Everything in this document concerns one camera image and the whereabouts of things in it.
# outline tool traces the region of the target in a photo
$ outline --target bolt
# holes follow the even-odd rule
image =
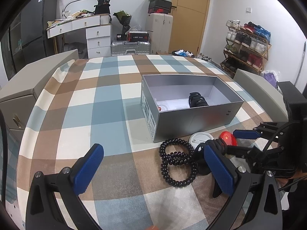
[[[246,168],[244,168],[243,166],[238,167],[238,171],[240,173],[245,173],[246,172]]]
[[[70,167],[65,167],[62,169],[63,174],[68,174],[70,172]]]
[[[269,177],[272,177],[274,174],[273,174],[272,171],[268,170],[268,171],[267,171],[267,175],[268,175]]]
[[[38,171],[38,172],[35,173],[34,176],[35,176],[36,178],[38,178],[38,177],[40,177],[41,175],[42,175],[42,172],[41,172],[41,171]]]

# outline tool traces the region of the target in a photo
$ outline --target desk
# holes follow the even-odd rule
[[[55,53],[58,53],[56,36],[81,28],[86,28],[89,58],[111,56],[112,25],[109,14],[78,18],[48,28],[47,36],[53,38]]]
[[[142,112],[141,75],[170,73],[218,76],[245,100],[230,124],[208,131],[215,138],[225,130],[252,129],[262,121],[271,121],[237,83],[200,59],[127,55],[64,64],[39,96],[22,139],[17,192],[23,221],[34,173],[57,173],[71,167],[94,143],[103,146],[105,157],[79,197],[102,229],[144,230],[153,224],[160,230],[205,229],[213,221],[227,197],[209,198],[211,175],[197,176],[184,188],[165,183],[158,153],[161,143],[152,142]],[[238,142],[260,149],[266,143]],[[178,150],[178,146],[167,149]],[[231,160],[241,165],[236,158]],[[183,180],[189,168],[172,167],[170,173]],[[63,207],[62,199],[56,196]],[[236,227],[243,217],[241,210]],[[73,228],[69,219],[68,225]]]

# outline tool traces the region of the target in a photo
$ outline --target white shoe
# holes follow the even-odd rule
[[[236,20],[236,21],[232,21],[232,27],[239,29],[240,28],[240,21]]]
[[[235,40],[235,37],[236,37],[237,33],[236,32],[232,32],[232,35],[231,35],[231,41],[234,41]]]
[[[261,55],[265,53],[265,51],[267,50],[267,46],[261,43],[257,43],[256,47],[255,47],[255,51],[257,53],[260,53]]]
[[[257,42],[252,40],[251,45],[250,45],[250,49],[255,50],[256,46],[257,46]]]
[[[228,31],[227,36],[226,36],[226,39],[230,40],[230,39],[231,39],[231,36],[232,36],[232,33],[231,33],[230,31]]]
[[[231,27],[231,26],[232,26],[232,21],[228,20],[228,21],[226,22],[226,26],[227,26],[227,27]]]

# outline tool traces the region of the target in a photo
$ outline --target cardboard box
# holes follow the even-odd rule
[[[209,106],[190,108],[193,92],[199,92]],[[142,76],[141,105],[154,143],[229,124],[242,104],[243,99],[215,76]]]

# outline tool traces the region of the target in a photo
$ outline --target drawer knob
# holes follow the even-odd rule
[[[21,129],[20,120],[17,116],[13,117],[13,121],[18,126],[18,128]]]

